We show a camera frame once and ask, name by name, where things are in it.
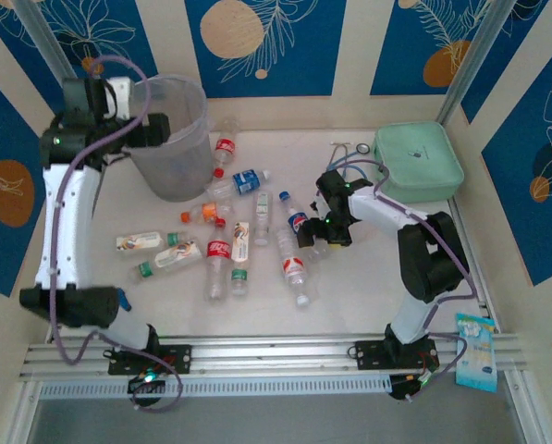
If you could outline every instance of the mint green case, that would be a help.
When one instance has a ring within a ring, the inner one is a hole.
[[[446,200],[464,180],[444,128],[436,122],[387,125],[376,132],[374,159],[390,170],[381,190],[404,204]],[[383,174],[376,169],[376,177]]]

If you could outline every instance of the water bottle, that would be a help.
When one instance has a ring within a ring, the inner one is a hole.
[[[287,227],[276,231],[277,247],[282,260],[282,271],[288,286],[294,291],[296,305],[306,307],[311,300],[306,289],[308,274],[304,263],[299,257],[296,236]]]
[[[116,237],[116,251],[124,255],[160,252],[166,247],[173,247],[187,241],[189,235],[184,231],[165,233],[164,231],[146,231],[143,233],[124,234]]]
[[[232,239],[232,262],[234,265],[230,276],[232,294],[236,296],[244,296],[248,291],[249,237],[249,222],[237,222]]]
[[[218,179],[224,176],[224,166],[234,159],[235,139],[240,131],[239,123],[234,117],[225,118],[220,124],[220,128],[220,137],[214,150],[214,176]]]
[[[302,211],[298,203],[290,198],[287,191],[280,192],[279,200],[288,213],[288,223],[290,227],[294,231],[294,234],[298,234],[301,225],[309,220],[309,218],[306,216],[306,213]],[[312,247],[306,247],[304,250],[307,251],[308,258],[312,262],[318,262],[326,258],[331,252],[326,240],[316,238],[314,238],[314,245]]]
[[[270,173],[266,169],[256,173],[252,169],[235,174],[231,179],[216,180],[206,187],[212,201],[232,199],[235,195],[247,194],[269,181]]]
[[[193,206],[189,211],[181,213],[184,224],[213,224],[217,218],[226,219],[234,212],[230,200],[208,202]]]
[[[255,245],[265,246],[269,242],[269,225],[272,220],[273,196],[270,191],[259,191],[255,194],[253,208],[255,226]]]
[[[224,298],[227,289],[227,267],[230,264],[230,244],[227,241],[225,227],[227,222],[218,218],[215,230],[208,242],[206,264],[208,276],[205,286],[205,297],[210,301]]]
[[[157,253],[150,260],[136,265],[130,270],[130,280],[140,283],[153,276],[172,273],[203,259],[200,243],[195,238],[178,243]]]

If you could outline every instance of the blue label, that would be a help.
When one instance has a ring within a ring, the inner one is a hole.
[[[235,185],[237,185],[239,194],[246,194],[247,192],[257,190],[260,185],[259,178],[252,169],[235,174],[232,178],[235,181]]]
[[[288,223],[294,230],[294,234],[298,234],[298,230],[306,220],[309,220],[309,218],[303,212],[297,213],[288,219]]]

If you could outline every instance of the green label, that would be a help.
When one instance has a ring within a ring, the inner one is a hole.
[[[232,270],[232,276],[230,278],[231,280],[247,280],[247,271],[246,270],[238,270],[235,268]]]
[[[153,270],[150,268],[150,262],[142,262],[138,265],[138,268],[143,278],[149,278],[153,275]]]
[[[174,247],[179,243],[179,233],[168,233],[166,235],[166,242],[169,247]]]

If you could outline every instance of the white bottle cap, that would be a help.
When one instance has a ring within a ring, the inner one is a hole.
[[[300,296],[296,297],[296,305],[298,305],[299,307],[306,307],[309,303],[311,303],[311,300],[306,294],[301,294]]]

